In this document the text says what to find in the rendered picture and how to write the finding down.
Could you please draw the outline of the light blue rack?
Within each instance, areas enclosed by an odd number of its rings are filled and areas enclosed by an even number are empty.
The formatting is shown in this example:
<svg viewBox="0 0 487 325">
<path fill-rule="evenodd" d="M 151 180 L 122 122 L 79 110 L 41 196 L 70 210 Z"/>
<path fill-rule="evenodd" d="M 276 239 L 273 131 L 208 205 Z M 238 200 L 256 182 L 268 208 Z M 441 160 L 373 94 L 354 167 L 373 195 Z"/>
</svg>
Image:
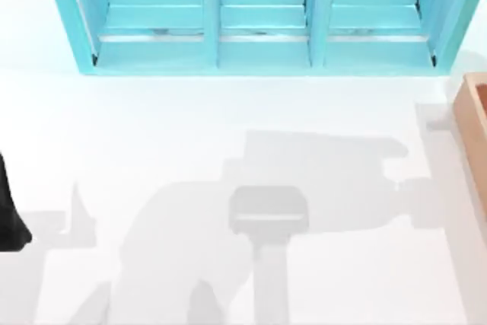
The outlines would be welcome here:
<svg viewBox="0 0 487 325">
<path fill-rule="evenodd" d="M 446 75 L 480 0 L 55 0 L 84 75 Z"/>
</svg>

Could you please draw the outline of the shallow salmon-coloured box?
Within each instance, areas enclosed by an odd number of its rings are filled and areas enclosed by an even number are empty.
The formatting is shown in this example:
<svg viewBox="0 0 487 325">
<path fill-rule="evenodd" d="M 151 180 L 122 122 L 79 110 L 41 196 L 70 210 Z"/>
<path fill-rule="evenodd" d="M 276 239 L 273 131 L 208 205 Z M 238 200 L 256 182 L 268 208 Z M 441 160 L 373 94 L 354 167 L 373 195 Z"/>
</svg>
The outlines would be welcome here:
<svg viewBox="0 0 487 325">
<path fill-rule="evenodd" d="M 487 218 L 487 72 L 470 72 L 463 76 L 453 111 Z"/>
</svg>

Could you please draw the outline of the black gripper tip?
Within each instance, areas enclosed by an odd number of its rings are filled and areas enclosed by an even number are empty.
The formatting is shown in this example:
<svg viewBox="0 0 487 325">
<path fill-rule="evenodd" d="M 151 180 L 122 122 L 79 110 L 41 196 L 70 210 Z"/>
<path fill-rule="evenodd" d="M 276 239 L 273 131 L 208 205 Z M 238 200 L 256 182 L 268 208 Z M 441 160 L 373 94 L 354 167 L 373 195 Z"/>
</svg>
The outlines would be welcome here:
<svg viewBox="0 0 487 325">
<path fill-rule="evenodd" d="M 0 153 L 0 252 L 18 252 L 33 236 L 19 215 L 8 182 L 5 160 Z"/>
</svg>

